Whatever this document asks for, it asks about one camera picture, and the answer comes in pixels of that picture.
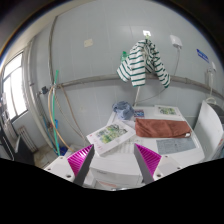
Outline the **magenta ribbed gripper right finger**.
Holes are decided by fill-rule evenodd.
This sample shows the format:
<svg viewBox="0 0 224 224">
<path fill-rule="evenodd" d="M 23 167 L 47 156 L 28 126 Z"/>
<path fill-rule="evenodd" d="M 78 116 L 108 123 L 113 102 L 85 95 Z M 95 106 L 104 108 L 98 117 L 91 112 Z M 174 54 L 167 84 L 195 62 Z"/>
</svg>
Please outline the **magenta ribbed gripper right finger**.
<svg viewBox="0 0 224 224">
<path fill-rule="evenodd" d="M 154 181 L 153 175 L 161 160 L 161 156 L 137 143 L 134 144 L 134 155 L 140 168 L 144 183 L 152 183 Z"/>
</svg>

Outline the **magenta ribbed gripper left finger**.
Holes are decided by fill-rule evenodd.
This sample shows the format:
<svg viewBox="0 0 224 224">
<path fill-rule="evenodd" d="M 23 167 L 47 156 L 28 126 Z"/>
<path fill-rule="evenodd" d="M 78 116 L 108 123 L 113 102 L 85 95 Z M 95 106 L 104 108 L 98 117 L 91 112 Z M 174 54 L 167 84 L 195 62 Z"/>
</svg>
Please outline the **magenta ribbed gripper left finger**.
<svg viewBox="0 0 224 224">
<path fill-rule="evenodd" d="M 71 154 L 67 161 L 75 175 L 74 183 L 82 186 L 88 174 L 89 166 L 95 154 L 94 145 L 89 145 Z"/>
</svg>

